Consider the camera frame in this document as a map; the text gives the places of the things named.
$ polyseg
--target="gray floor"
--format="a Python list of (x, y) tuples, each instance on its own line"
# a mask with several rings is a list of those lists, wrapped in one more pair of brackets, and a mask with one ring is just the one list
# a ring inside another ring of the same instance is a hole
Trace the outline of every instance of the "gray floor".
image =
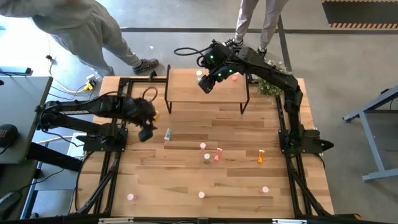
[[(102, 2), (121, 27), (160, 28), (233, 28), (239, 10), (239, 0), (119, 0)], [(265, 2), (255, 11), (251, 28), (260, 28)], [(320, 1), (291, 0), (282, 14), (285, 29), (329, 29)], [(45, 34), (31, 22), (5, 20), (12, 29), (0, 35), (2, 64), (32, 67), (35, 75), (47, 74), (48, 43)], [(21, 35), (29, 30), (29, 35)], [(177, 47), (208, 46), (212, 39), (225, 40), (233, 34), (217, 33), (124, 33), (123, 36), (140, 57), (157, 57), (161, 66), (196, 67), (195, 57), (178, 57)], [(362, 124), (345, 124), (341, 117), (348, 114), (381, 91), (398, 84), (398, 45), (396, 35), (287, 35), (292, 68), (296, 77), (305, 78), (308, 97), (317, 128), (322, 138), (335, 143), (325, 153), (326, 174), (336, 213), (359, 213), (366, 220), (398, 221), (398, 177), (364, 183), (361, 174), (376, 171)], [(259, 34), (248, 34), (245, 43), (257, 47)], [(91, 70), (50, 40), (51, 53), (58, 64), (53, 67), (57, 80), (70, 89), (84, 84)], [(269, 52), (282, 58), (279, 36), (275, 35)], [(132, 75), (122, 61), (104, 51), (106, 61), (117, 75)], [(52, 89), (51, 93), (70, 97)], [(59, 130), (71, 134), (70, 130)], [(35, 141), (47, 139), (42, 133)], [(398, 167), (398, 153), (388, 154), (392, 167)], [(40, 192), (34, 211), (42, 216), (65, 214), (72, 191)]]

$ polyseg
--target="shoe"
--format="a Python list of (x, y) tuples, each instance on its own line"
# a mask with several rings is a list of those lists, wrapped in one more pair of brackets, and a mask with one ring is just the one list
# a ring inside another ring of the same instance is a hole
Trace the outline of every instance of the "shoe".
[(259, 54), (262, 58), (265, 58), (266, 57), (266, 54), (267, 54), (267, 49), (260, 49), (260, 48), (258, 48), (257, 49), (257, 54)]
[(232, 41), (234, 42), (234, 46), (240, 47), (243, 45), (243, 39), (240, 42), (236, 42), (235, 37), (232, 38)]
[(132, 70), (134, 71), (135, 74), (148, 71), (152, 68), (155, 68), (156, 66), (159, 65), (159, 61), (156, 58), (152, 59), (141, 59), (141, 65), (139, 67), (133, 68)]

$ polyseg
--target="wooden tabletop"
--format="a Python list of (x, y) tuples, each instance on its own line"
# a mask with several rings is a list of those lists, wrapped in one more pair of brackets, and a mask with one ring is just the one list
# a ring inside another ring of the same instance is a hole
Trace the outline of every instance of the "wooden tabletop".
[[(117, 90), (119, 78), (105, 77), (101, 94)], [(307, 129), (313, 128), (305, 85), (303, 80), (299, 83), (304, 93), (302, 123)], [(277, 137), (274, 98), (260, 95), (256, 85), (251, 85), (251, 102), (243, 115), (235, 104), (217, 103), (178, 103), (168, 114), (164, 83), (135, 83), (133, 96), (140, 96), (148, 86), (159, 90), (154, 101), (160, 111), (156, 124), (159, 129), (152, 139), (139, 142), (139, 129), (128, 126), (129, 139), (121, 157), (112, 216), (294, 217), (285, 158)], [(94, 121), (110, 122), (99, 117)], [(170, 141), (164, 140), (167, 128), (173, 130)], [(205, 152), (200, 150), (201, 142), (207, 144)], [(223, 149), (219, 162), (213, 160), (217, 147)], [(265, 150), (262, 164), (257, 163), (260, 149)], [(210, 164), (203, 163), (204, 153), (210, 153)], [(80, 206), (98, 185), (103, 156), (103, 152), (93, 153), (83, 168), (78, 186)], [(321, 161), (303, 154), (303, 163), (309, 189), (333, 213)], [(263, 186), (269, 188), (268, 193), (260, 192)], [(199, 192), (204, 192), (205, 198), (200, 199)], [(128, 200), (129, 194), (137, 195), (137, 200)], [(304, 211), (300, 190), (298, 195)]]
[(236, 74), (237, 79), (229, 78), (216, 83), (214, 89), (206, 94), (198, 86), (195, 68), (171, 68), (167, 100), (169, 102), (225, 102), (244, 103), (248, 100), (246, 81), (243, 75)]

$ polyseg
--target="gray desk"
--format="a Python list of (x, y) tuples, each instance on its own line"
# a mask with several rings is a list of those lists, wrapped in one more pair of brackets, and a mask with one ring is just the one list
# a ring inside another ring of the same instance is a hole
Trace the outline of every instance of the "gray desk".
[[(4, 85), (0, 86), (0, 123), (16, 125), (21, 136), (16, 144), (9, 148), (0, 158), (7, 163), (7, 158), (25, 156), (35, 131), (34, 108), (45, 102), (49, 93), (52, 78), (50, 77), (0, 77)], [(23, 161), (20, 164), (3, 164), (0, 166), (0, 197), (9, 191), (17, 190), (32, 182), (37, 161)], [(9, 217), (16, 220), (21, 217), (29, 188), (22, 191), (22, 198)]]

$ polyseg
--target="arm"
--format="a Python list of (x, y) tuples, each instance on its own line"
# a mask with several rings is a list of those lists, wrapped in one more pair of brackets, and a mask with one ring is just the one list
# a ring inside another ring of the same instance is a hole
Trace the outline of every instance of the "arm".
[(0, 0), (0, 15), (7, 17), (46, 16), (70, 0)]

